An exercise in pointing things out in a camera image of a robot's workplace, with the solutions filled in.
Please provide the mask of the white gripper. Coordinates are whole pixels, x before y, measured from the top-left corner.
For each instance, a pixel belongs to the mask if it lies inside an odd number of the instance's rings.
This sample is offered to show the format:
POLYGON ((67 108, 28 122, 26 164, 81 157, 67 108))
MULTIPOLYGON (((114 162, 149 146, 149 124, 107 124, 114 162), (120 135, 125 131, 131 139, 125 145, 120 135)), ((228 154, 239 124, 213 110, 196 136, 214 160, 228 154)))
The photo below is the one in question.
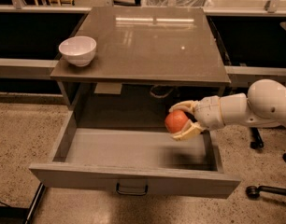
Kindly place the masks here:
POLYGON ((188 140, 206 130, 218 130, 224 127, 222 120, 220 98, 218 96, 205 97, 201 101, 182 101, 172 105, 169 112, 181 110, 194 115, 198 122, 188 120, 184 127, 171 136, 176 141, 188 140))

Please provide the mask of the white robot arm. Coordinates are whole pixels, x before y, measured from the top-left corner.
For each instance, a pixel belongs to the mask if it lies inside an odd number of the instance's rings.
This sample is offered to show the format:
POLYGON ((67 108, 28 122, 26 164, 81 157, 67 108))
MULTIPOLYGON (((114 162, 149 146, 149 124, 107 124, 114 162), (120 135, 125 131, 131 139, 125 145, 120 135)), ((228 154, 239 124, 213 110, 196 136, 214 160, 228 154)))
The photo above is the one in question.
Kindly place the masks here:
POLYGON ((251 84, 247 94, 179 102, 170 107, 164 124, 177 141, 227 125, 286 128, 286 87, 277 81, 262 79, 251 84))

